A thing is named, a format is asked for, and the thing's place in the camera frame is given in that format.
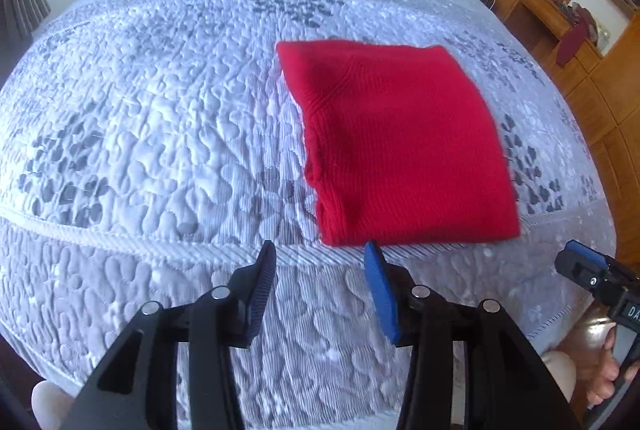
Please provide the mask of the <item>right hand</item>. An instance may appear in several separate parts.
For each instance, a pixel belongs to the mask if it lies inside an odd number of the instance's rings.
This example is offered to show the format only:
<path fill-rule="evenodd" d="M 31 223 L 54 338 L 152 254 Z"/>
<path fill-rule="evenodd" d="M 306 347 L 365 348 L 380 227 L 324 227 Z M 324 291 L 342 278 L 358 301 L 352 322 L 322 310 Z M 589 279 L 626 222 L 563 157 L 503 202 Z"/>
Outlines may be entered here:
<path fill-rule="evenodd" d="M 617 327 L 608 332 L 600 351 L 599 364 L 587 388 L 587 402 L 600 405 L 608 398 L 612 398 L 614 382 L 620 376 L 620 364 L 613 358 L 612 350 L 616 343 Z"/>

